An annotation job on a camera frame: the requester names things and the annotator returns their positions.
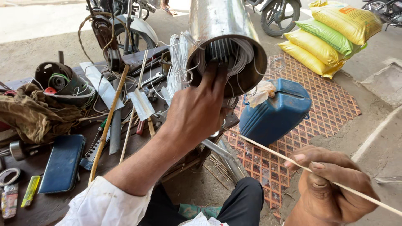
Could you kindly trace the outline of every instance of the brown cloth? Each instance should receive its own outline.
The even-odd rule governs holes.
[[[58,103],[32,83],[18,88],[15,97],[0,96],[0,121],[14,127],[26,143],[47,143],[68,134],[82,117],[76,106]]]

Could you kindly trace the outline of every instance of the fingernail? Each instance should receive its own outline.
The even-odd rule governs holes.
[[[317,169],[324,169],[325,168],[325,166],[323,164],[318,163],[318,162],[311,162],[311,164],[313,164],[313,167],[317,168]]]
[[[295,155],[295,160],[296,161],[301,161],[301,160],[303,160],[305,158],[306,158],[305,154],[297,154],[297,155]]]
[[[289,161],[285,161],[285,163],[283,164],[286,168],[289,168],[292,166],[292,163]]]

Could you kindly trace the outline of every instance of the hand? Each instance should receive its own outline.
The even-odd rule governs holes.
[[[174,94],[165,124],[175,137],[194,148],[221,128],[232,108],[222,107],[228,70],[218,61],[210,61],[198,87]]]
[[[377,208],[376,204],[329,182],[338,182],[379,200],[371,187],[370,177],[345,153],[309,145],[295,151],[290,158],[314,173],[302,172],[299,180],[301,197],[285,225],[351,223]],[[289,161],[284,165],[289,170],[300,168]]]

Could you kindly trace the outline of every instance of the foot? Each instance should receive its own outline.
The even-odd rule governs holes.
[[[162,9],[163,9],[165,12],[167,12],[168,14],[172,15],[172,16],[177,15],[176,11],[174,11],[173,9],[171,9],[168,4],[162,3]]]

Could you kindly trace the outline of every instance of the black trousers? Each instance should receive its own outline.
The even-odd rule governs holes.
[[[263,204],[263,187],[256,179],[246,177],[236,184],[217,219],[229,226],[258,226]],[[138,226],[177,226],[186,220],[178,213],[162,184],[159,184]]]

